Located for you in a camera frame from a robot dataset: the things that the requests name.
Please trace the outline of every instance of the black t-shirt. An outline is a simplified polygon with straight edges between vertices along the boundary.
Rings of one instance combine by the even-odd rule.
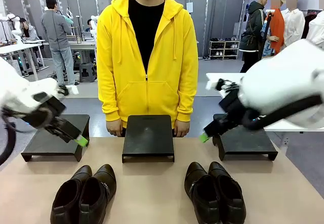
[[[128,13],[135,31],[146,73],[163,9],[164,3],[154,7],[147,7],[139,4],[136,0],[129,0]]]

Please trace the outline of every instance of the yellow hoodie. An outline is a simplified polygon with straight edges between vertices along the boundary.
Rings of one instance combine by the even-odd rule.
[[[97,26],[99,100],[107,121],[130,115],[170,115],[188,122],[197,89],[198,54],[192,19],[165,0],[147,75],[128,14],[129,0],[113,0]]]

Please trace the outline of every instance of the hoodie pocket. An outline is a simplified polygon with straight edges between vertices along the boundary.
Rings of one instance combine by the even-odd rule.
[[[177,118],[179,95],[167,82],[148,83],[149,114],[170,115],[172,122]]]
[[[117,106],[122,121],[127,122],[130,115],[145,115],[146,84],[144,82],[129,82],[117,95]]]

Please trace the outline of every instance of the orange garment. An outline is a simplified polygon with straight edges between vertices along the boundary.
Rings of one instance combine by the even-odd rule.
[[[271,36],[279,37],[278,42],[271,42],[271,48],[275,50],[275,54],[280,52],[280,48],[284,45],[285,21],[281,14],[280,9],[275,9],[274,16],[270,22]]]

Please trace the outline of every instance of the black shoe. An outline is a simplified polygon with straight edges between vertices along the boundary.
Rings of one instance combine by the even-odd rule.
[[[193,162],[189,165],[184,188],[191,199],[199,224],[217,224],[219,216],[219,194],[213,178],[203,167]]]
[[[116,178],[110,165],[103,165],[85,183],[79,201],[80,224],[102,224],[106,207],[116,192]]]
[[[80,194],[86,180],[91,176],[91,168],[85,165],[60,187],[52,206],[51,224],[78,223]]]
[[[214,178],[220,193],[223,224],[243,224],[247,215],[242,189],[218,162],[212,162],[208,173]]]

